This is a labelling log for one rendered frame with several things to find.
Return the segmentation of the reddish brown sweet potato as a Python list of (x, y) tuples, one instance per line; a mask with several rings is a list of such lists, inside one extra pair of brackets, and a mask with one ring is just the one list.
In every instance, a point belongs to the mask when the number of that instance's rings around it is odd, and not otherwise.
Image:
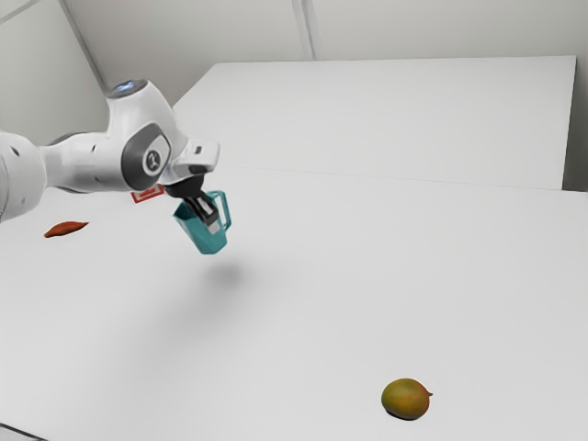
[(45, 238), (61, 237), (73, 232), (78, 232), (88, 225), (84, 221), (64, 221), (50, 227), (45, 233)]

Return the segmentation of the green orange mango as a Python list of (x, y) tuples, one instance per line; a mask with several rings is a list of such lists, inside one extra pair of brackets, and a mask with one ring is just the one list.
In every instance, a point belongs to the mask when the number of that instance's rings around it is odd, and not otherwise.
[(381, 394), (385, 411), (397, 418), (413, 421), (426, 414), (433, 393), (415, 379), (395, 379)]

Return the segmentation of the red and white box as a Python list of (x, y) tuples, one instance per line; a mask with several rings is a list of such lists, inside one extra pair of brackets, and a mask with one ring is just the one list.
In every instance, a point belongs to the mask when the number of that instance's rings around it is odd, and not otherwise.
[(132, 191), (130, 196), (135, 204), (142, 203), (151, 198), (156, 198), (164, 194), (164, 187), (161, 184), (156, 184), (153, 187), (142, 191)]

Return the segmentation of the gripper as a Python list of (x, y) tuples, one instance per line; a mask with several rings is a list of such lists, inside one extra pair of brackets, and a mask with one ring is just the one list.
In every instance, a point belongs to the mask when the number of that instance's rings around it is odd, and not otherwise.
[(204, 175), (191, 175), (182, 181), (164, 185), (164, 190), (172, 198), (184, 199), (191, 215), (198, 219), (209, 233), (216, 233), (218, 208), (207, 194), (201, 194), (204, 180)]

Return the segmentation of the teal faceted mug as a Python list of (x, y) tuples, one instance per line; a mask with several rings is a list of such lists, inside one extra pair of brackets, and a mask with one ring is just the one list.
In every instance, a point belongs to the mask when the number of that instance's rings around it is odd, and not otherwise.
[(202, 254), (216, 254), (228, 242), (226, 231), (232, 226), (229, 204), (223, 191), (215, 190), (201, 194), (207, 194), (218, 208), (216, 233), (209, 233), (206, 227), (191, 215), (185, 200), (175, 210), (174, 218)]

